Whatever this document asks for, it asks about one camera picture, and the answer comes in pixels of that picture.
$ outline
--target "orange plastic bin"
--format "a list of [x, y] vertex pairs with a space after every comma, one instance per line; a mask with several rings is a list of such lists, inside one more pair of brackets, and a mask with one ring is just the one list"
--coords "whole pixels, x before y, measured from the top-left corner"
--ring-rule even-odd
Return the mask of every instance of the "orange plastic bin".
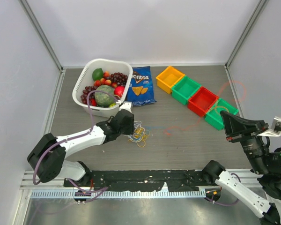
[[172, 87], [185, 75], [172, 66], [167, 67], [160, 75], [156, 77], [157, 86], [168, 94], [172, 93]]
[[188, 100], [187, 107], [198, 116], [203, 117], [218, 99], [219, 97], [214, 93], [204, 87], [200, 87], [200, 89]]

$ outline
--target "red apple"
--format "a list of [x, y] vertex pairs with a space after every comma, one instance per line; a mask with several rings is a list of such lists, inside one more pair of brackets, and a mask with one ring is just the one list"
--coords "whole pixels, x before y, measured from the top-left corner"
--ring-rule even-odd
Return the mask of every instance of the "red apple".
[[91, 106], [97, 106], [97, 102], [92, 98], [92, 99], [90, 100], [90, 105], [91, 105]]
[[99, 80], [96, 80], [96, 81], [94, 82], [94, 86], [96, 86], [96, 87], [101, 86], [101, 82], [100, 82]]
[[105, 84], [105, 81], [106, 81], [105, 78], [101, 78], [101, 79], [100, 79], [101, 85], [104, 85], [104, 84]]
[[114, 83], [111, 84], [111, 86], [112, 86], [113, 88], [116, 88], [118, 85], [117, 85], [117, 83], [114, 82]]
[[109, 72], [105, 71], [104, 74], [103, 74], [103, 77], [108, 77], [108, 76], [109, 76]]
[[111, 85], [111, 80], [106, 80], [104, 84], [110, 86]]
[[118, 87], [115, 88], [114, 94], [122, 97], [122, 95], [124, 93], [124, 90], [125, 90], [125, 87], [118, 86]]

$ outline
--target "bunch of grapes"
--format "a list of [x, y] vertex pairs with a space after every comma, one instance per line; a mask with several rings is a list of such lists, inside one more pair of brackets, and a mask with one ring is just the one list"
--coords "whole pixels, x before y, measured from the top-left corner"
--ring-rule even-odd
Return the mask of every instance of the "bunch of grapes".
[[127, 83], [128, 76], [122, 73], [111, 74], [110, 80], [112, 83], [116, 83], [117, 86], [125, 87]]
[[[81, 101], [82, 103], [84, 104], [87, 104], [87, 97], [88, 97], [88, 94], [92, 91], [92, 90], [96, 90], [97, 87], [96, 86], [88, 86], [88, 87], [85, 87], [84, 90], [82, 91], [83, 92], [83, 95], [80, 96], [81, 98]], [[92, 99], [95, 99], [95, 93], [92, 93], [90, 94], [89, 96], [89, 102], [90, 104], [92, 105]]]

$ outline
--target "yellow bin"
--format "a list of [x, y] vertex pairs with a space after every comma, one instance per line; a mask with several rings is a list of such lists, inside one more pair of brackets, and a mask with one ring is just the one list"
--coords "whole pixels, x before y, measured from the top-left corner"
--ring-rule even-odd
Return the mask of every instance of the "yellow bin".
[[172, 66], [167, 67], [160, 75], [156, 77], [157, 86], [168, 94], [172, 93], [172, 87], [185, 75]]

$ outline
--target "gray wood tabletop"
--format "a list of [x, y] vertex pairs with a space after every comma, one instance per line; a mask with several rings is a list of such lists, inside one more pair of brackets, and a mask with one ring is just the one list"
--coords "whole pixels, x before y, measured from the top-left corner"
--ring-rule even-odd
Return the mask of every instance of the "gray wood tabletop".
[[[120, 136], [113, 142], [84, 149], [67, 159], [80, 160], [91, 170], [202, 169], [211, 159], [228, 169], [250, 168], [239, 143], [227, 142], [224, 130], [218, 131], [204, 120], [192, 126], [199, 117], [157, 86], [156, 76], [165, 68], [151, 67], [157, 102], [133, 107], [135, 120], [140, 120], [150, 131], [144, 148], [128, 142], [126, 136]], [[215, 94], [228, 82], [224, 66], [185, 66], [177, 69]], [[66, 71], [51, 129], [55, 136], [72, 134], [91, 126], [89, 115], [72, 99], [81, 71]], [[230, 86], [220, 97], [236, 105]], [[106, 118], [95, 116], [95, 121], [101, 120]], [[170, 135], [165, 134], [164, 130], [172, 126], [189, 129], [171, 129]]]

